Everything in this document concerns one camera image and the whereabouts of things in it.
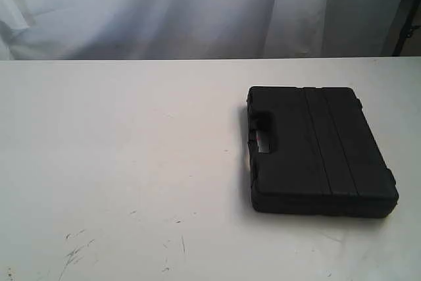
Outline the black plastic tool case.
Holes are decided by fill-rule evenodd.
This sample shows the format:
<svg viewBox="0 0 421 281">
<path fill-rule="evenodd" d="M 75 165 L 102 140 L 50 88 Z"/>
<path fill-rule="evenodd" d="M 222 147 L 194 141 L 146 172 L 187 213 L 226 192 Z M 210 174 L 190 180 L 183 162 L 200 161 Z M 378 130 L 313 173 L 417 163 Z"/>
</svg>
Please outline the black plastic tool case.
<svg viewBox="0 0 421 281">
<path fill-rule="evenodd" d="M 394 175 L 351 88 L 253 86 L 247 127 L 254 210 L 385 218 L 397 206 Z"/>
</svg>

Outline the white cloth backdrop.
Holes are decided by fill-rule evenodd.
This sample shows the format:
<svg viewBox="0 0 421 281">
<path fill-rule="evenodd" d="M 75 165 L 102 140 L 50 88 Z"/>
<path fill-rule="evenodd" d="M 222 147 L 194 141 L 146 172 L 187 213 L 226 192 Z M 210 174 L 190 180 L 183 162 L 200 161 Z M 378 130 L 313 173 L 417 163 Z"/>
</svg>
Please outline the white cloth backdrop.
<svg viewBox="0 0 421 281">
<path fill-rule="evenodd" d="M 1 0 L 1 58 L 371 57 L 400 2 Z"/>
</svg>

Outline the black metal stand pole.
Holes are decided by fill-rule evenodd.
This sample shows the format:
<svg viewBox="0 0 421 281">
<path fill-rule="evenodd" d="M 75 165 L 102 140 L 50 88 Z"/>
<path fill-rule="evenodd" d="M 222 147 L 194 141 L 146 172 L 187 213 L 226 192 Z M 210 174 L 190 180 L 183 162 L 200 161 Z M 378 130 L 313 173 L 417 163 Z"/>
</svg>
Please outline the black metal stand pole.
<svg viewBox="0 0 421 281">
<path fill-rule="evenodd" d="M 401 0 L 397 18 L 400 29 L 392 55 L 420 56 L 420 0 Z"/>
</svg>

